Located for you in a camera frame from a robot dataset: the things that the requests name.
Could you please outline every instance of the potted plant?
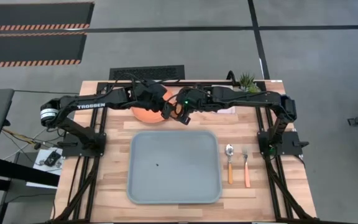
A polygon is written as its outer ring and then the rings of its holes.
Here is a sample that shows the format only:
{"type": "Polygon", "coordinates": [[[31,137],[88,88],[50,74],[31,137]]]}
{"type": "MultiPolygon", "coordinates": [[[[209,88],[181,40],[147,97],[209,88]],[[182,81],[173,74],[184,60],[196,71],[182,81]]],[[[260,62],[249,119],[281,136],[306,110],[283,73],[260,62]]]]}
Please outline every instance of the potted plant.
{"type": "Polygon", "coordinates": [[[258,93],[260,88],[254,83],[254,76],[251,76],[249,72],[243,73],[240,77],[240,89],[244,92],[258,93]]]}

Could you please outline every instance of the spoon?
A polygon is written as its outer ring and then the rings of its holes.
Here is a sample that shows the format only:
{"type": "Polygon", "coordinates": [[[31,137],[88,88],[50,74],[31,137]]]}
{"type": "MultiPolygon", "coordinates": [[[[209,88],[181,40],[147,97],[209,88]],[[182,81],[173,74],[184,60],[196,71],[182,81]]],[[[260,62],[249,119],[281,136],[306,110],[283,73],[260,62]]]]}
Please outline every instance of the spoon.
{"type": "Polygon", "coordinates": [[[231,157],[234,154],[234,148],[232,145],[228,144],[226,146],[226,155],[229,158],[228,162],[229,162],[229,184],[233,184],[233,171],[232,171],[232,167],[231,167],[231,157]]]}

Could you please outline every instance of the wooden table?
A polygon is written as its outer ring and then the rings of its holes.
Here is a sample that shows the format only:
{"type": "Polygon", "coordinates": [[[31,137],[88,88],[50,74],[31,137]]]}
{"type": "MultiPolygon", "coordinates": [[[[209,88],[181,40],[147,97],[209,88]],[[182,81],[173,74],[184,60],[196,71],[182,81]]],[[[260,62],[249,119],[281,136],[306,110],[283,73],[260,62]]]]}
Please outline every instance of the wooden table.
{"type": "MultiPolygon", "coordinates": [[[[83,82],[80,94],[96,93],[97,84],[98,81],[83,82]]],[[[284,93],[284,86],[281,81],[267,80],[265,84],[267,90],[284,93]]],[[[180,87],[170,89],[176,93],[180,87]]],[[[83,126],[89,126],[91,113],[91,110],[77,111],[74,119],[83,126]]],[[[262,116],[266,122],[263,109],[262,116]]],[[[91,222],[245,222],[275,220],[265,163],[259,153],[257,143],[256,133],[258,130],[255,108],[236,107],[235,114],[193,113],[188,126],[171,119],[158,124],[144,124],[134,118],[131,110],[108,110],[105,130],[108,140],[104,156],[100,160],[91,222]],[[139,131],[151,129],[206,129],[216,135],[219,143],[223,183],[223,194],[216,203],[136,205],[127,198],[126,183],[131,139],[139,131]],[[232,144],[235,150],[232,158],[233,184],[227,182],[227,157],[224,154],[226,144],[232,144]],[[244,187],[244,160],[241,154],[243,147],[248,148],[249,153],[251,188],[248,189],[244,187]]],[[[77,158],[72,157],[64,162],[55,199],[57,214],[60,214],[67,205],[76,160],[77,158]]],[[[282,161],[289,191],[305,211],[315,217],[316,213],[303,164],[294,156],[282,156],[282,161]]],[[[79,181],[81,164],[82,162],[78,166],[76,183],[79,181]]],[[[77,185],[74,186],[73,193],[76,192],[76,189],[77,185]]],[[[281,214],[285,217],[282,195],[278,189],[277,192],[281,214]]],[[[85,192],[81,204],[80,218],[85,215],[87,197],[88,193],[85,192]]]]}

